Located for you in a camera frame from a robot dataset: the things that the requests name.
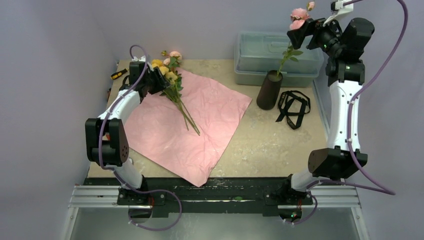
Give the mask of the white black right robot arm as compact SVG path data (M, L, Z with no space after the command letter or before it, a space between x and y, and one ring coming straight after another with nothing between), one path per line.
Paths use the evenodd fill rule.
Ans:
M365 65L360 59L375 27L365 18L352 19L345 30L337 20L325 23L323 18L307 19L295 30L288 31L294 49L299 49L311 36L308 50L320 48L328 55L325 74L331 97L331 117L327 146L313 150L307 169L289 176L289 185L280 196L294 203L314 184L324 180L347 179L367 164L358 137L360 90L365 84Z

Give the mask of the pink wrapping paper sheet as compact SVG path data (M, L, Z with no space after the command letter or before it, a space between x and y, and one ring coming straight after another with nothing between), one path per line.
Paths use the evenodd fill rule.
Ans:
M185 121L172 101L148 95L124 125L129 147L187 180L206 183L220 160L251 98L218 81L179 69L182 101L200 135Z

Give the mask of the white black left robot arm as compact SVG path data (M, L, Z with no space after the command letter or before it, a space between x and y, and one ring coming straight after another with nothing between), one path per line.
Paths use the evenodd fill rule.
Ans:
M165 90L170 84L160 68L146 61L132 61L116 99L105 112L85 122L86 152L89 161L111 171L129 197L138 205L149 199L144 176L136 170L129 153L124 125L148 94Z

